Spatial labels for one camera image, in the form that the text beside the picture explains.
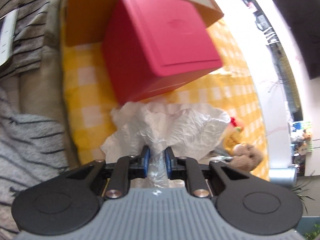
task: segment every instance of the black screen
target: black screen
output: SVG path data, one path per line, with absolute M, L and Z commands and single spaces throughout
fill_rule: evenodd
M 4 21 L 4 18 L 0 20 L 0 31 L 2 30 L 3 21 Z
M 320 0 L 273 0 L 291 28 L 309 77 L 320 76 Z

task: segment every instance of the plastic bag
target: plastic bag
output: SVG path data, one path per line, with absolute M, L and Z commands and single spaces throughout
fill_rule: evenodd
M 172 147 L 175 156 L 200 160 L 218 144 L 230 122 L 229 115 L 209 104 L 126 103 L 111 111 L 118 131 L 101 146 L 106 162 L 138 155 L 144 145 L 151 151 L 148 178 L 137 187 L 169 187 L 163 151 Z

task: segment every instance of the red box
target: red box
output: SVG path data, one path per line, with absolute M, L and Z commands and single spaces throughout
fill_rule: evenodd
M 119 0 L 102 52 L 121 104 L 175 90 L 221 67 L 204 22 L 186 0 Z

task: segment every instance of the metal screw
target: metal screw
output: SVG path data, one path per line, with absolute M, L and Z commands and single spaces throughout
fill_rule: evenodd
M 207 196 L 210 195 L 210 192 L 205 190 L 205 189 L 196 189 L 193 192 L 193 195 L 196 196 L 196 197 L 207 197 Z
M 106 192 L 106 196 L 108 198 L 119 198 L 121 197 L 121 195 L 122 195 L 121 191 L 117 189 L 111 189 Z
M 153 193 L 153 195 L 155 195 L 155 196 L 159 196 L 159 195 L 162 193 L 162 191 L 159 190 L 159 189 L 156 189 L 156 190 L 154 190 L 152 193 Z

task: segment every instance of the round black disc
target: round black disc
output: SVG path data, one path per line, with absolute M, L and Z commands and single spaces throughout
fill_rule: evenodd
M 276 235 L 297 226 L 300 199 L 289 190 L 261 179 L 231 181 L 216 208 L 229 224 L 255 235 Z
M 13 202 L 12 216 L 20 230 L 54 236 L 72 232 L 99 211 L 97 196 L 81 180 L 56 180 L 22 192 Z

